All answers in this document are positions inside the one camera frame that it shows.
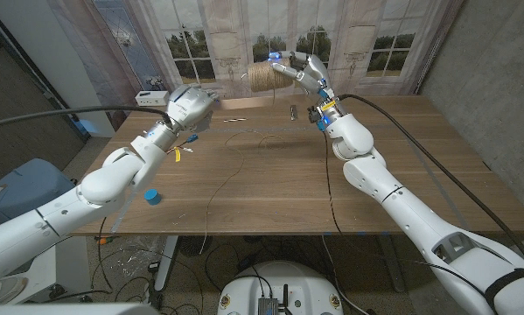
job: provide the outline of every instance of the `power strip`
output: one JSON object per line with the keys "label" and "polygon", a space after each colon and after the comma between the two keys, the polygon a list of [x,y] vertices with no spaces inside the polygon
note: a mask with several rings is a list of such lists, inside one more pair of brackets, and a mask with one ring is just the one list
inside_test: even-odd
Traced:
{"label": "power strip", "polygon": [[166,106],[169,96],[168,91],[141,91],[137,93],[136,101],[139,106]]}

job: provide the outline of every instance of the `spool of twine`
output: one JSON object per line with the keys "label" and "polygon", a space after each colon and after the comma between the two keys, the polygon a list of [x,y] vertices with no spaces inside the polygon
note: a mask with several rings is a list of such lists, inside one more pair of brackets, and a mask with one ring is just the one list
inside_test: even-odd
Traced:
{"label": "spool of twine", "polygon": [[[248,66],[248,80],[252,92],[269,91],[275,88],[286,88],[293,84],[293,80],[271,67],[275,61],[263,61],[250,64]],[[278,63],[289,67],[288,59],[279,59]]]}

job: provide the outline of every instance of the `window pane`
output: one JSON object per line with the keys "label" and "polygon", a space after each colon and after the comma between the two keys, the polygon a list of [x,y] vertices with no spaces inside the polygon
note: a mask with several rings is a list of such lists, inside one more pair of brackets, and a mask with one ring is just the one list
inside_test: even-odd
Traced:
{"label": "window pane", "polygon": [[254,62],[261,62],[268,59],[269,40],[267,36],[259,35],[252,38],[252,54],[254,55]]}
{"label": "window pane", "polygon": [[194,60],[195,69],[198,71],[199,83],[215,82],[215,72],[211,60]]}
{"label": "window pane", "polygon": [[408,8],[409,0],[388,0],[384,8],[383,18],[403,18]]}
{"label": "window pane", "polygon": [[297,40],[297,52],[312,54],[314,33],[300,35]]}
{"label": "window pane", "polygon": [[206,34],[203,31],[184,31],[193,58],[209,57]]}
{"label": "window pane", "polygon": [[316,21],[318,0],[298,0],[297,2],[297,33],[310,30]]}
{"label": "window pane", "polygon": [[408,12],[405,14],[406,18],[422,17],[427,11],[429,0],[411,0]]}
{"label": "window pane", "polygon": [[287,32],[287,2],[283,0],[269,1],[269,34]]}
{"label": "window pane", "polygon": [[280,52],[287,49],[285,39],[286,34],[275,34],[271,35],[271,39],[269,40],[269,50],[271,52]]}
{"label": "window pane", "polygon": [[382,76],[382,70],[388,62],[389,52],[373,52],[368,64],[367,76]]}
{"label": "window pane", "polygon": [[410,48],[413,43],[413,38],[416,36],[421,19],[410,19],[402,22],[402,27],[398,32],[398,37],[395,39],[395,48]]}
{"label": "window pane", "polygon": [[330,51],[332,49],[332,42],[327,32],[310,33],[314,36],[314,51],[313,54],[317,55],[323,62],[330,60]]}
{"label": "window pane", "polygon": [[384,21],[378,30],[374,49],[388,49],[394,43],[394,36],[400,28],[400,21]]}
{"label": "window pane", "polygon": [[161,29],[179,28],[176,12],[170,0],[150,0]]}
{"label": "window pane", "polygon": [[184,36],[179,31],[166,31],[164,33],[166,42],[171,48],[173,58],[190,58],[187,49],[185,49]]}
{"label": "window pane", "polygon": [[176,12],[180,18],[182,27],[203,27],[201,16],[199,14],[198,3],[196,1],[174,0],[174,4],[176,5]]}
{"label": "window pane", "polygon": [[339,0],[320,0],[316,25],[324,27],[326,31],[335,30],[335,17],[338,15]]}
{"label": "window pane", "polygon": [[388,67],[386,69],[386,76],[399,76],[402,72],[403,64],[405,59],[408,57],[409,52],[392,52]]}
{"label": "window pane", "polygon": [[198,81],[195,78],[195,72],[193,72],[193,65],[190,60],[180,60],[175,61],[178,72],[182,77],[182,82],[184,84],[197,83]]}

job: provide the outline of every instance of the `black strap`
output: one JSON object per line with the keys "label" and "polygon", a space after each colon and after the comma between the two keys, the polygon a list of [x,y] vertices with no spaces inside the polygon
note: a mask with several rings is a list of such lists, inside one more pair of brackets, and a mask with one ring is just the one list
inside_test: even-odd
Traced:
{"label": "black strap", "polygon": [[495,310],[495,296],[499,294],[503,288],[505,288],[507,285],[513,283],[514,281],[518,279],[524,278],[524,269],[523,268],[517,268],[513,272],[506,274],[499,279],[495,280],[494,283],[492,283],[486,290],[486,300],[489,306],[493,310]]}

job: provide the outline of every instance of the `window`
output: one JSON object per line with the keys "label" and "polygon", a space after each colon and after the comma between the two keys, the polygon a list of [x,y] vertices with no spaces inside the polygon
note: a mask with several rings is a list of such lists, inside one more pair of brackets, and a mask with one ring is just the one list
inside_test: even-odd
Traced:
{"label": "window", "polygon": [[297,4],[297,51],[317,55],[328,67],[338,0],[299,0]]}
{"label": "window", "polygon": [[248,1],[248,21],[254,62],[267,60],[269,52],[287,49],[286,1]]}
{"label": "window", "polygon": [[122,49],[123,55],[141,83],[143,91],[165,90],[157,69],[150,61],[149,55],[143,48],[143,44],[129,20],[123,0],[94,0],[94,5],[104,18],[120,49]]}
{"label": "window", "polygon": [[427,0],[388,0],[367,77],[400,76],[429,5]]}
{"label": "window", "polygon": [[182,82],[215,82],[197,2],[151,0],[151,3]]}

